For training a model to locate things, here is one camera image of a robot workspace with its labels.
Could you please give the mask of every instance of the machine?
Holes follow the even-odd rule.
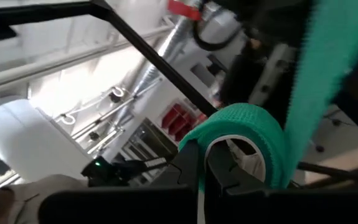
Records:
[[[206,2],[202,2],[200,12],[203,12]],[[248,4],[243,4],[243,1],[216,2],[237,15],[237,20],[248,36],[247,43],[235,57],[232,66],[227,69],[219,92],[219,101],[222,106],[236,102],[252,102],[264,107],[283,125],[291,80],[298,63],[299,45],[312,1],[281,2],[283,5],[279,6],[275,6],[272,3],[274,1],[250,1]],[[113,25],[205,115],[210,116],[217,111],[104,1],[1,9],[0,22],[3,25],[14,25],[84,14],[90,14]],[[293,31],[291,35],[288,35],[288,29]],[[208,51],[227,46],[237,32],[225,42],[210,44],[199,37],[197,21],[193,27],[195,42]],[[244,72],[251,77],[246,82],[241,77]],[[351,80],[358,80],[358,66],[352,72],[355,75],[351,76]],[[346,93],[341,93],[335,99],[339,104],[344,101],[342,94]],[[244,153],[253,153],[252,150],[247,150],[252,147],[244,145],[243,142],[234,143],[244,149]],[[308,220],[313,222],[323,217],[335,221],[358,220],[358,191],[298,189],[296,184],[291,184],[287,189],[271,190],[238,167],[225,143],[216,144],[210,150],[204,161],[204,173],[199,172],[202,169],[201,164],[204,164],[199,161],[200,158],[199,145],[195,141],[188,142],[171,162],[168,162],[171,159],[155,158],[156,162],[146,161],[145,165],[139,161],[109,164],[98,158],[82,173],[94,180],[93,186],[97,187],[82,192],[52,195],[42,204],[39,221],[110,222],[110,213],[115,212],[117,219],[130,223],[196,223],[199,179],[205,181],[206,223],[238,223],[244,222],[245,218],[253,219],[252,222],[286,220],[282,216],[289,212],[302,217],[308,216]],[[114,187],[127,185],[127,181],[135,175],[161,166],[167,166],[167,169],[150,185]],[[307,163],[300,163],[298,167],[340,179],[358,181],[358,173],[355,172]],[[147,202],[148,206],[144,207],[143,202]],[[311,209],[316,214],[310,215]],[[149,215],[155,211],[158,211],[157,215]]]

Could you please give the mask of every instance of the black wire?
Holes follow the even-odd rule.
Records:
[[[299,183],[297,183],[297,182],[295,182],[295,181],[293,181],[293,180],[291,180],[290,182],[291,182],[291,184],[293,184],[297,189],[303,189],[303,186],[300,185]]]
[[[205,5],[209,2],[210,0],[202,0],[200,6],[199,6],[199,12],[202,14],[204,12],[205,9]],[[241,31],[241,27],[239,27],[238,29],[236,29],[232,35],[230,35],[230,37],[228,37],[227,40],[218,43],[218,44],[212,44],[212,43],[208,43],[204,40],[201,39],[201,37],[199,36],[199,21],[194,21],[193,23],[193,27],[192,27],[192,32],[193,32],[193,36],[194,36],[194,40],[197,43],[197,45],[207,51],[216,51],[216,50],[220,50],[225,48],[226,46],[228,46],[238,35],[238,33]]]
[[[337,118],[332,118],[332,116],[338,114],[338,113],[341,112],[341,111],[342,111],[342,110],[340,110],[340,109],[334,110],[333,112],[330,112],[330,113],[324,115],[323,118],[324,118],[324,119],[328,119],[328,120],[330,120],[330,121],[332,121],[332,122],[340,122],[341,124],[345,124],[345,125],[357,127],[356,124],[351,124],[351,123],[344,122],[344,121],[342,121],[342,120],[340,120],[340,119],[337,119]]]
[[[328,120],[333,121],[333,122],[340,122],[341,124],[357,127],[356,124],[347,123],[347,122],[344,122],[344,121],[342,121],[340,119],[334,119],[334,118],[325,118],[325,119],[328,119]]]

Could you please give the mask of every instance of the black cable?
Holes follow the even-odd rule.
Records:
[[[205,9],[205,5],[209,2],[210,0],[202,0],[200,6],[199,6],[199,12],[202,14],[204,12]],[[219,13],[216,13],[214,15],[212,15],[212,17],[210,18],[210,20],[212,20],[215,16],[219,15]],[[241,27],[238,27],[237,29],[235,29],[235,31],[233,32],[233,34],[230,35],[230,37],[228,37],[227,40],[218,43],[218,44],[212,44],[212,43],[208,43],[204,40],[201,39],[201,37],[199,36],[199,21],[194,21],[193,23],[193,27],[192,27],[192,32],[193,32],[193,36],[194,36],[194,40],[197,43],[197,45],[207,51],[216,51],[216,50],[220,50],[225,48],[226,46],[228,46],[238,35],[238,33],[241,31]]]
[[[340,109],[334,110],[333,112],[330,112],[330,113],[324,115],[323,118],[332,121],[332,123],[334,125],[335,125],[335,123],[341,123],[341,124],[357,127],[356,124],[351,124],[351,123],[344,122],[344,121],[342,121],[340,119],[337,119],[337,118],[332,118],[334,115],[337,115],[339,112],[342,112],[342,110],[340,110]]]
[[[324,167],[316,164],[310,164],[307,162],[299,162],[298,170],[315,172],[317,174],[326,174],[331,177],[358,181],[358,172],[349,172],[346,170],[336,169],[332,167]]]
[[[296,189],[303,189],[303,186],[300,185],[299,183],[291,180],[290,183],[296,188]]]
[[[325,119],[328,119],[328,120],[332,121],[332,123],[334,123],[334,125],[335,125],[335,123],[341,123],[341,124],[357,127],[356,124],[347,123],[347,122],[344,122],[344,121],[342,121],[340,119],[334,119],[334,118],[325,118]]]

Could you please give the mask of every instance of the black metal frame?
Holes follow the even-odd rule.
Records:
[[[44,4],[35,6],[19,6],[0,8],[0,24],[18,25],[31,22],[44,22],[66,17],[91,15],[101,20],[109,22],[114,26],[133,46],[139,50],[169,81],[171,81],[187,98],[195,104],[207,116],[212,115],[217,110],[178,72],[173,69],[158,53],[150,47],[107,3],[103,0],[92,0],[86,2],[64,3],[64,4]],[[351,100],[346,100],[348,106],[353,107]],[[346,171],[332,172],[327,167],[319,169],[309,169],[302,166],[303,170],[320,172],[337,177],[349,178]]]

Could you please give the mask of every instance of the roll of tape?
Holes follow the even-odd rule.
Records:
[[[284,133],[278,122],[259,106],[237,103],[216,112],[185,136],[179,150],[187,141],[196,139],[201,155],[205,156],[211,145],[227,136],[253,144],[265,164],[265,183],[272,188],[286,187],[282,181],[286,174],[282,166],[286,158]]]
[[[256,159],[254,159],[255,158],[254,156],[237,155],[236,153],[234,153],[234,154],[236,154],[239,161],[244,162],[244,163],[250,163],[250,164],[247,164],[246,166],[243,165],[241,167],[242,169],[247,171],[249,174],[255,176],[260,181],[264,182],[266,180],[266,162],[265,162],[265,158],[263,158],[263,154],[261,153],[261,150],[251,139],[249,139],[245,136],[238,135],[238,134],[229,134],[226,136],[221,136],[209,144],[209,146],[206,150],[206,153],[205,153],[204,169],[206,169],[207,159],[208,159],[210,150],[212,149],[212,146],[220,141],[228,141],[231,139],[238,139],[238,140],[244,141],[244,142],[248,143],[249,145],[251,145],[251,147],[255,150]],[[232,143],[228,142],[228,146],[231,148],[232,152],[236,151],[236,150],[232,149],[231,145],[232,145]]]

